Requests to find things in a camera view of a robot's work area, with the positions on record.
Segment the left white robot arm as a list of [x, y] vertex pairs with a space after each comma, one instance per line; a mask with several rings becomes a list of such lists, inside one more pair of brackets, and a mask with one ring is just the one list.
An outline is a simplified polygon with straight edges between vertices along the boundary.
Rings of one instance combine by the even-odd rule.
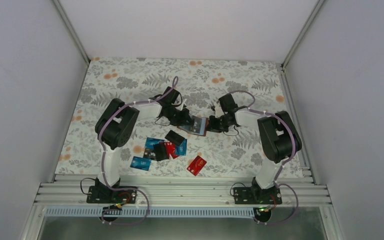
[[97, 179], [103, 186], [99, 196], [111, 203], [119, 197], [120, 180], [119, 150], [129, 141], [138, 120], [165, 117], [172, 126], [186, 126], [194, 123], [189, 110], [178, 109], [183, 102], [175, 103], [180, 93], [168, 87], [163, 94], [150, 99], [125, 103], [118, 98], [111, 100], [95, 125], [97, 139], [103, 148], [100, 173]]

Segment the brown leather card holder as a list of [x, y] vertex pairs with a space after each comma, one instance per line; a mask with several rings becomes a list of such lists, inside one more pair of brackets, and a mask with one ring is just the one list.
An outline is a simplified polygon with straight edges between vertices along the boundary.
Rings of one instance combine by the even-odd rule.
[[192, 119], [192, 123], [188, 123], [187, 125], [181, 125], [177, 128], [187, 132], [188, 134], [205, 137], [207, 135], [206, 127], [208, 125], [209, 119], [201, 116], [190, 116]]

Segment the red VIP card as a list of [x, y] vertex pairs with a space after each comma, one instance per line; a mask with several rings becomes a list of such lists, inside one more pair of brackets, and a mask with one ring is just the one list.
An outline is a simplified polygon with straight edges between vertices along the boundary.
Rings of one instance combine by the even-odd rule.
[[197, 176], [206, 164], [207, 161], [201, 156], [197, 155], [194, 160], [188, 165], [186, 170], [192, 175]]

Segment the blue card centre right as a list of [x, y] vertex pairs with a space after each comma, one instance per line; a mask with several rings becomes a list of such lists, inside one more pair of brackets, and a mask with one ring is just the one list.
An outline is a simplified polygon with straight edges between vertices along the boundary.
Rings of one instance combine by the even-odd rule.
[[180, 145], [175, 147], [175, 155], [185, 156], [187, 154], [187, 139], [184, 139]]

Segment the blue card upper left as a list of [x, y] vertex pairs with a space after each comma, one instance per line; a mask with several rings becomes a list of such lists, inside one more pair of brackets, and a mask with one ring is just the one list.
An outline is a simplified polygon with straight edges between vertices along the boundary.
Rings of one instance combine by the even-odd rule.
[[163, 139], [158, 139], [158, 138], [152, 138], [152, 137], [147, 137], [146, 138], [146, 141], [145, 141], [145, 148], [146, 149], [150, 149], [150, 150], [153, 150], [154, 149], [154, 145], [157, 145], [161, 142], [164, 142]]

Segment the black card top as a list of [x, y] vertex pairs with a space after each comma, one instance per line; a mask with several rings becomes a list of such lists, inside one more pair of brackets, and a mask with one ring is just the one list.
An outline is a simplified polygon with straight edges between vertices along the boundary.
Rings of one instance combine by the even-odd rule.
[[175, 131], [173, 130], [170, 130], [164, 137], [166, 140], [168, 140], [169, 142], [173, 143], [174, 145], [176, 146], [180, 146], [185, 138], [183, 136], [181, 136], [180, 134], [176, 133]]

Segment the black card centre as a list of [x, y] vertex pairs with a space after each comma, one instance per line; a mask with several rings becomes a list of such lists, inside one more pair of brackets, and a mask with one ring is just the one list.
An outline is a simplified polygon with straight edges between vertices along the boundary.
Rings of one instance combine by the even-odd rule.
[[153, 153], [157, 162], [168, 160], [170, 158], [164, 142], [159, 142], [155, 144], [153, 146]]

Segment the black card bottom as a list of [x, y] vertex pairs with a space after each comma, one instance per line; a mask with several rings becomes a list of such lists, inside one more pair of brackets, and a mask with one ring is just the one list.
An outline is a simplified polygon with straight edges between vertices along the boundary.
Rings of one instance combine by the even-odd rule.
[[190, 127], [190, 131], [195, 134], [201, 134], [204, 118], [193, 116], [193, 125]]

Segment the black VIP card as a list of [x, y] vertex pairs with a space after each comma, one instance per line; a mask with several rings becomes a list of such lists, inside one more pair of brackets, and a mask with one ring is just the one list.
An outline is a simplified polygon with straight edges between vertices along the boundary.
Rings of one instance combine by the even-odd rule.
[[144, 148], [144, 153], [143, 153], [142, 157], [145, 159], [155, 161], [156, 160], [156, 154], [154, 153], [154, 149], [153, 148], [147, 148], [147, 147]]

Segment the blue card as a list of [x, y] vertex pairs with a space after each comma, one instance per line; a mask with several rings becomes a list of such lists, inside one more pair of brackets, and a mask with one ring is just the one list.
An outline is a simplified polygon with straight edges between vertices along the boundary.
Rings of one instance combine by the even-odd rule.
[[161, 142], [164, 142], [163, 139], [158, 139], [158, 138], [152, 138], [152, 137], [147, 137], [146, 138], [146, 141], [145, 141], [145, 148], [146, 149], [150, 149], [150, 150], [153, 150], [154, 149], [154, 145], [157, 145]]
[[137, 170], [149, 171], [151, 163], [151, 159], [134, 156], [130, 163], [130, 167]]
[[175, 155], [185, 156], [187, 154], [187, 139], [184, 139], [180, 145], [175, 147]]

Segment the red card centre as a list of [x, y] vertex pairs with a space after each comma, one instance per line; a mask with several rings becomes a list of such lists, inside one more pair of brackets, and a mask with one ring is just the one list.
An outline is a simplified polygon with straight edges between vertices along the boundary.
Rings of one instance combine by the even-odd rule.
[[179, 155], [176, 154], [176, 145], [172, 142], [166, 141], [164, 142], [164, 146], [167, 152], [167, 155], [171, 159], [176, 159], [179, 157]]

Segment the blue card lower left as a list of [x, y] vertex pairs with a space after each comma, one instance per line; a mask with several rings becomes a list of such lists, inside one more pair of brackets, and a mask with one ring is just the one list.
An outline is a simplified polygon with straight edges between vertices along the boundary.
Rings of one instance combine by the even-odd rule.
[[151, 159], [134, 156], [130, 163], [130, 167], [137, 170], [149, 171], [151, 163]]

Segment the aluminium rail frame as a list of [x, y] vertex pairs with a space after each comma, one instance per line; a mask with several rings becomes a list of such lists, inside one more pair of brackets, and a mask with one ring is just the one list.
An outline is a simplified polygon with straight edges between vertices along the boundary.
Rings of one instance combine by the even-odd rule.
[[[86, 195], [80, 185], [94, 184], [89, 175], [56, 175], [51, 183], [41, 183], [34, 199], [35, 205], [85, 206]], [[232, 207], [230, 188], [234, 183], [251, 184], [250, 177], [169, 177], [121, 176], [122, 186], [134, 186], [143, 191], [152, 207]], [[316, 185], [311, 177], [280, 178], [282, 207], [320, 207], [331, 205], [328, 188]]]

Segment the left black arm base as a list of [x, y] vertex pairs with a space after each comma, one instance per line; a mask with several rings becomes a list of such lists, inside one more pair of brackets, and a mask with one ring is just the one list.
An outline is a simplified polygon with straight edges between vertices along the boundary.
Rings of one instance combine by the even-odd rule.
[[124, 190], [114, 191], [105, 185], [91, 186], [87, 193], [88, 204], [134, 204], [136, 202], [137, 187], [122, 186]]

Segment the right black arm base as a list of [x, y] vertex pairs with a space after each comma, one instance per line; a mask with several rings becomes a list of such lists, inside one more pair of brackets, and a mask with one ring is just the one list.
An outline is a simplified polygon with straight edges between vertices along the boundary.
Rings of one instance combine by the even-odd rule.
[[267, 189], [258, 187], [233, 187], [233, 199], [236, 205], [280, 205], [283, 203], [281, 191], [275, 186]]

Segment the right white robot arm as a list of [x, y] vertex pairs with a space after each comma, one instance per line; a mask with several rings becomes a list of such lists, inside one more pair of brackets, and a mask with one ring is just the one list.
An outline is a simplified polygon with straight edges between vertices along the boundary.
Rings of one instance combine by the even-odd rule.
[[263, 153], [268, 159], [252, 180], [251, 198], [258, 204], [270, 197], [270, 188], [277, 186], [280, 173], [296, 153], [302, 140], [286, 111], [271, 113], [250, 106], [238, 106], [231, 93], [218, 99], [222, 115], [210, 116], [206, 130], [227, 132], [230, 127], [248, 127], [258, 131]]

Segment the floral patterned table mat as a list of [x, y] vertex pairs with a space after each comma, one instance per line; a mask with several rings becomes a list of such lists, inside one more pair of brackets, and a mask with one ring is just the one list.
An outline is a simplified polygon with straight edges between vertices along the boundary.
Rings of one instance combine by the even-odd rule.
[[[61, 175], [97, 175], [102, 146], [95, 125], [114, 98], [126, 103], [161, 94], [174, 77], [192, 115], [209, 117], [212, 106], [231, 92], [239, 106], [276, 113], [287, 109], [277, 66], [273, 62], [189, 60], [168, 58], [93, 58], [71, 119], [56, 167]], [[267, 158], [255, 128], [238, 127], [227, 134], [205, 136], [179, 133], [187, 139], [185, 156], [153, 161], [149, 170], [131, 167], [142, 157], [147, 138], [163, 139], [172, 127], [165, 118], [139, 120], [127, 144], [120, 150], [119, 171], [123, 176], [190, 177], [188, 165], [202, 157], [206, 165], [201, 177], [254, 177]]]

